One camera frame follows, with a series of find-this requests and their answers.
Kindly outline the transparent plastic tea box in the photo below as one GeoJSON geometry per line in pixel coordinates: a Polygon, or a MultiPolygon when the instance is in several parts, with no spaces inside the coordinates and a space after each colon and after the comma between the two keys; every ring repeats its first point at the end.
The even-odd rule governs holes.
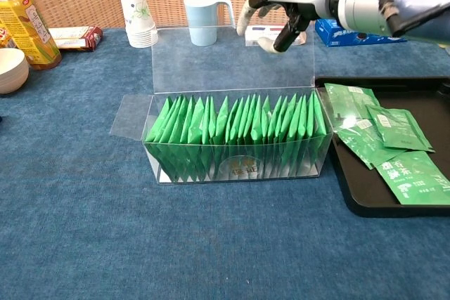
{"type": "Polygon", "coordinates": [[[153,93],[123,98],[112,134],[141,141],[159,184],[315,177],[330,144],[314,88],[316,37],[282,54],[230,27],[196,46],[164,28],[151,49],[153,93]]]}

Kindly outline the blue cookie box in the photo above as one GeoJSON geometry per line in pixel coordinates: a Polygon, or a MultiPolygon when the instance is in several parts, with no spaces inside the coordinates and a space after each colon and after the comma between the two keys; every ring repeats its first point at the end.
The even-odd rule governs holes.
{"type": "Polygon", "coordinates": [[[374,44],[392,44],[406,42],[403,38],[393,38],[346,30],[333,19],[315,21],[316,33],[327,47],[364,46],[374,44]]]}

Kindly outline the white box red blue print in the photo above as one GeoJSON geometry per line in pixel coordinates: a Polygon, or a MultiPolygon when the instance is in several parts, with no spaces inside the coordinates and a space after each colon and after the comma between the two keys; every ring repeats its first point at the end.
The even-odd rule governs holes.
{"type": "Polygon", "coordinates": [[[260,38],[275,41],[283,28],[283,25],[236,25],[238,35],[245,37],[246,46],[259,46],[260,38]]]}

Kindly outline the green tea sachet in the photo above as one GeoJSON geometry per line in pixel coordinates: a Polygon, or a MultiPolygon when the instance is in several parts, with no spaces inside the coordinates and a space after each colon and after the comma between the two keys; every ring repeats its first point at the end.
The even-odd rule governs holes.
{"type": "Polygon", "coordinates": [[[325,88],[333,112],[338,117],[354,116],[356,118],[369,119],[371,116],[366,106],[380,106],[371,89],[331,83],[325,83],[325,88]]]}
{"type": "Polygon", "coordinates": [[[424,151],[403,152],[376,167],[403,205],[450,205],[450,180],[424,151]]]}
{"type": "Polygon", "coordinates": [[[366,105],[375,128],[388,148],[435,152],[410,111],[366,105]]]}
{"type": "Polygon", "coordinates": [[[371,119],[344,118],[337,128],[340,140],[369,168],[393,159],[405,149],[388,148],[371,119]]]}

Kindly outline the row of green tea sachets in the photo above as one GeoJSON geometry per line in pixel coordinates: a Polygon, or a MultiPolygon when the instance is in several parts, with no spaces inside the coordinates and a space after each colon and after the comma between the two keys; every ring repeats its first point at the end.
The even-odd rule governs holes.
{"type": "Polygon", "coordinates": [[[316,176],[331,132],[319,96],[165,99],[143,137],[162,183],[316,176]]]}

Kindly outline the black plastic tray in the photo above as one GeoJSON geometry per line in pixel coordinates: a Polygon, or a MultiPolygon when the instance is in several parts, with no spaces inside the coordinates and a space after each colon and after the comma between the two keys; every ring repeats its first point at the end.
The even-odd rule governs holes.
{"type": "MultiPolygon", "coordinates": [[[[327,83],[371,89],[383,107],[409,110],[435,150],[431,160],[450,179],[450,77],[318,77],[315,86],[322,97],[327,83]]],[[[342,196],[354,214],[450,218],[450,204],[400,204],[380,174],[368,169],[337,136],[332,138],[330,156],[342,196]]]]}

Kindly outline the yellow label tea bottle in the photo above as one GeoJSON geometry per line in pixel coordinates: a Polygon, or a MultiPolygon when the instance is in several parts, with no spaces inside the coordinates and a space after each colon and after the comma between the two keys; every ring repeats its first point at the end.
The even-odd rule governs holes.
{"type": "Polygon", "coordinates": [[[33,0],[0,0],[0,26],[36,70],[56,67],[62,55],[33,0]]]}

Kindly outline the stack of paper cups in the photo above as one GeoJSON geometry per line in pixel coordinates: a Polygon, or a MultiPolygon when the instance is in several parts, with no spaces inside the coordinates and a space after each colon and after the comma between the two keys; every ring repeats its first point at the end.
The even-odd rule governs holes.
{"type": "Polygon", "coordinates": [[[158,31],[146,0],[120,0],[129,44],[148,48],[158,42],[158,31]]]}

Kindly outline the white brown biscuit packet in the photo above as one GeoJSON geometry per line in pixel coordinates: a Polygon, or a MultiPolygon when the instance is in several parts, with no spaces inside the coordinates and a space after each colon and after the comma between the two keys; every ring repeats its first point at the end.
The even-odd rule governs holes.
{"type": "Polygon", "coordinates": [[[55,27],[49,32],[60,50],[94,51],[103,38],[103,30],[97,26],[55,27]]]}

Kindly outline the blue tablecloth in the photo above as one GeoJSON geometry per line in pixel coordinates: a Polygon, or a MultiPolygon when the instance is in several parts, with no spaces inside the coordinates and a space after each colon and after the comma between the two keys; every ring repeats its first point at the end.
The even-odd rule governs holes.
{"type": "Polygon", "coordinates": [[[317,178],[160,185],[110,134],[153,90],[121,29],[0,96],[0,300],[450,300],[450,217],[370,219],[317,178]]]}

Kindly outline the gold snack bag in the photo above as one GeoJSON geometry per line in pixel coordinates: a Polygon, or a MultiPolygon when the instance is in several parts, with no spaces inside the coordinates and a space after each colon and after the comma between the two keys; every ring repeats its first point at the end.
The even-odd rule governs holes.
{"type": "Polygon", "coordinates": [[[0,48],[16,48],[13,37],[8,33],[5,25],[0,21],[0,48]]]}

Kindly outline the cream bowl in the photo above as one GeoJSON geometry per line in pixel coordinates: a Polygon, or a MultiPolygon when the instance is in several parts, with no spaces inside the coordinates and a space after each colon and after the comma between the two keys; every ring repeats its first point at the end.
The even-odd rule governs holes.
{"type": "Polygon", "coordinates": [[[17,48],[0,48],[0,94],[17,91],[29,76],[25,54],[17,48]]]}

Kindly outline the light blue handled mug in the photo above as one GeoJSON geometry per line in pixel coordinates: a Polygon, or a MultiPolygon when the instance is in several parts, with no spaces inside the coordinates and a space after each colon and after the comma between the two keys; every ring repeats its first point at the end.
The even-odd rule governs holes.
{"type": "Polygon", "coordinates": [[[210,46],[217,40],[217,7],[228,7],[231,26],[236,27],[231,0],[184,0],[191,42],[195,46],[210,46]]]}

